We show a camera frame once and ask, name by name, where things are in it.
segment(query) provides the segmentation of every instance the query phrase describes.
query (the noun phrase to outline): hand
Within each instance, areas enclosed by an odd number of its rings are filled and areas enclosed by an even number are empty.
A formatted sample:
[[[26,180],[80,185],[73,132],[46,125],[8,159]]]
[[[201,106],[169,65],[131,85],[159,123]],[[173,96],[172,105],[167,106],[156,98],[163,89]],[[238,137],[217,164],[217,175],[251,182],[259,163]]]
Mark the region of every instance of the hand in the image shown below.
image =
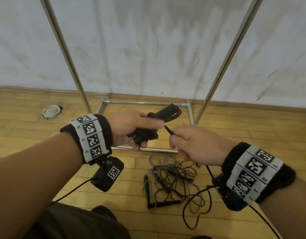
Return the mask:
[[[136,128],[159,129],[165,126],[165,122],[159,119],[147,118],[147,115],[139,111],[123,111],[105,115],[109,122],[113,134],[113,146],[128,144],[135,151],[146,148],[147,142],[141,145],[135,144],[133,138],[128,138],[127,134]]]
[[[179,126],[173,129],[170,147],[178,148],[184,160],[203,165],[221,166],[238,143],[202,127]]]

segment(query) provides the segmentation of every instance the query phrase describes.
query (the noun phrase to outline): qr-like code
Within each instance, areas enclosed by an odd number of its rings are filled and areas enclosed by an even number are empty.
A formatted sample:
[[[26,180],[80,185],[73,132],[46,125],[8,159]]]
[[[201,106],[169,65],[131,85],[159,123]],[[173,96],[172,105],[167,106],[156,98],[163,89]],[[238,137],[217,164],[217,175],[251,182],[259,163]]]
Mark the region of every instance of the qr-like code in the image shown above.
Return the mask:
[[[244,194],[248,194],[250,191],[250,188],[246,186],[244,182],[242,182],[240,179],[237,179],[235,183],[236,187],[239,188]]]
[[[274,156],[272,156],[270,153],[265,152],[264,150],[259,149],[256,152],[256,155],[260,158],[262,158],[263,160],[267,161],[268,163],[271,163],[271,161],[274,160]]]
[[[92,158],[96,158],[97,156],[102,154],[100,145],[96,146],[95,148],[91,148],[90,150]]]
[[[100,144],[99,137],[97,136],[97,134],[87,137],[87,142],[89,143],[90,148]]]
[[[238,178],[245,182],[249,187],[252,187],[254,183],[257,181],[254,179],[249,173],[247,173],[245,170],[242,170],[239,174]]]
[[[83,123],[83,122],[87,122],[87,121],[90,121],[91,118],[88,117],[88,116],[83,116],[83,117],[79,117],[77,118],[77,120],[79,121],[79,123]]]
[[[115,179],[119,175],[120,171],[116,167],[112,167],[111,170],[108,173],[108,176],[111,179]]]
[[[257,158],[251,157],[251,159],[245,165],[245,168],[249,169],[254,174],[259,176],[265,171],[267,165],[259,161]]]
[[[233,186],[232,191],[234,191],[242,199],[245,197],[245,195],[242,192],[240,192],[235,186]]]
[[[96,132],[95,125],[93,122],[82,125],[86,135]]]

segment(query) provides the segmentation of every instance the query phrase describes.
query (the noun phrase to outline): metal frame base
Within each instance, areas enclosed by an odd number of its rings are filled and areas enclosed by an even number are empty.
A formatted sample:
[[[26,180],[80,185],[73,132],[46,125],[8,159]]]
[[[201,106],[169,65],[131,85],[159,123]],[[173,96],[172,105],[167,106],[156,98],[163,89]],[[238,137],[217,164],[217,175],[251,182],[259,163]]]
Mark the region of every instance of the metal frame base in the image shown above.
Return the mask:
[[[96,114],[100,114],[103,104],[169,105],[171,104],[171,102],[109,100],[103,97],[101,98],[100,104],[98,108],[96,109]],[[187,101],[186,103],[173,103],[173,104],[180,106],[180,107],[187,107],[188,113],[190,116],[191,125],[193,125],[194,118],[193,118],[193,113],[192,113],[192,108],[191,108],[191,102]],[[112,149],[133,150],[133,148],[130,146],[118,146],[118,147],[112,147]],[[161,148],[141,148],[140,151],[152,152],[152,153],[167,153],[167,154],[178,154],[179,153],[177,150],[161,149]]]

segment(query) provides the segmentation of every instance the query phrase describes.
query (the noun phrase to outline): forearm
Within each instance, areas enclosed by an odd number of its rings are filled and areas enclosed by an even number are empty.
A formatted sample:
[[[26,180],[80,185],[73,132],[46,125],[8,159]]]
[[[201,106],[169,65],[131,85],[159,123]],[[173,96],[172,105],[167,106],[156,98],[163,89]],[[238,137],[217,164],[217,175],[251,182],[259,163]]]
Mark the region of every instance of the forearm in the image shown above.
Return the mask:
[[[295,182],[279,189],[260,208],[284,239],[306,239],[306,182]]]
[[[0,159],[0,238],[26,233],[82,162],[66,132]]]

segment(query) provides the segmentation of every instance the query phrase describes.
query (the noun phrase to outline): dark pants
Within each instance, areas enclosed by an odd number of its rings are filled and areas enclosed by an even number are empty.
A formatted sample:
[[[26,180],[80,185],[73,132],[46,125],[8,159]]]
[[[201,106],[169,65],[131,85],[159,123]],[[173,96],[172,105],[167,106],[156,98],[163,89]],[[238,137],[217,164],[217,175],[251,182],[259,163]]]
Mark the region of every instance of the dark pants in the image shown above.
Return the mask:
[[[119,222],[95,212],[55,203],[47,207],[25,239],[131,239]]]

